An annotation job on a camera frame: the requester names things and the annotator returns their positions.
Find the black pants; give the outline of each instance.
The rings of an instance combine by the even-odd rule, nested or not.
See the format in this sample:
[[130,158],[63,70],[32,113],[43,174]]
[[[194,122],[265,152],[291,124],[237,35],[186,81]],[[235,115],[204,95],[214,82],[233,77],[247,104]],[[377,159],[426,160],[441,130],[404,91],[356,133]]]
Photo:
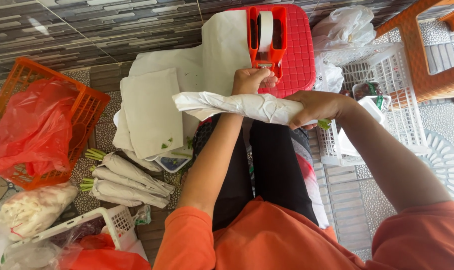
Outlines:
[[[213,116],[212,122],[202,124],[197,130],[193,142],[194,158],[201,152],[219,118],[220,115]],[[250,129],[250,145],[256,196],[302,214],[318,225],[289,127],[255,120]],[[253,198],[247,150],[241,130],[213,208],[212,230],[227,227]]]

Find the white plastic crate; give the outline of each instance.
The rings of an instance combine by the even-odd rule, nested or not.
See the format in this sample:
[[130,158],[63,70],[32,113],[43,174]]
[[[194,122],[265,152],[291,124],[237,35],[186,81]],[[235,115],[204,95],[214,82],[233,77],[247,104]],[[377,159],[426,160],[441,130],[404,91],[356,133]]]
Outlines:
[[[343,89],[351,90],[358,83],[379,82],[383,94],[392,97],[390,110],[385,113],[387,131],[416,155],[427,153],[427,141],[402,43],[321,52],[315,58],[317,78],[313,90],[328,91],[323,80],[328,63],[342,68]],[[365,163],[359,156],[341,153],[335,120],[329,130],[317,128],[317,134],[322,163],[339,166]]]
[[142,247],[142,243],[137,239],[134,228],[135,223],[129,212],[128,207],[118,205],[116,207],[105,209],[99,207],[55,227],[44,230],[32,237],[28,237],[22,241],[12,244],[12,248],[17,248],[20,245],[32,242],[38,242],[47,239],[51,236],[61,234],[70,230],[76,225],[91,221],[98,217],[103,217],[105,224],[109,230],[110,236],[115,244],[115,249],[120,251],[127,251],[139,254],[142,258],[147,260],[146,253]]

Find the orange tape dispenser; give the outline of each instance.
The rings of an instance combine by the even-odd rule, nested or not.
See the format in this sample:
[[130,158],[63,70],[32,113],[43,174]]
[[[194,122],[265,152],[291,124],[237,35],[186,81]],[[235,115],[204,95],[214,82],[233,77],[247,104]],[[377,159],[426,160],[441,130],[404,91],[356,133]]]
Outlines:
[[282,78],[282,57],[287,49],[287,11],[273,7],[270,11],[247,10],[247,43],[253,68],[268,68]]

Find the orange plastic basket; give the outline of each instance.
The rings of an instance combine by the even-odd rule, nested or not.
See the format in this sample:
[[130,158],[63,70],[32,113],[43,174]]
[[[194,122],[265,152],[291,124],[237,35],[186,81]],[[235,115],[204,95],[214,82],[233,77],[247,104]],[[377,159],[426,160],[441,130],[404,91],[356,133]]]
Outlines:
[[79,96],[72,106],[72,138],[68,144],[68,158],[70,171],[53,170],[42,176],[30,176],[27,174],[25,165],[15,165],[14,174],[9,178],[14,184],[32,190],[38,187],[51,186],[67,181],[72,173],[75,163],[84,150],[87,140],[90,138],[94,127],[110,101],[110,96],[94,90],[84,84],[33,62],[25,57],[15,60],[14,67],[10,71],[0,91],[0,120],[5,112],[7,103],[12,95],[25,91],[30,83],[51,77],[60,77],[76,85]]

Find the packing tape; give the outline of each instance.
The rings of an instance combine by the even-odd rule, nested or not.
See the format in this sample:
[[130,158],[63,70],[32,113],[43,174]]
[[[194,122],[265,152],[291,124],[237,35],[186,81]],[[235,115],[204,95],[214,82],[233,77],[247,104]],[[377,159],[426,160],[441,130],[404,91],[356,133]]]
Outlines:
[[268,52],[272,44],[272,34],[274,32],[274,18],[271,11],[260,11],[260,34],[258,52]]

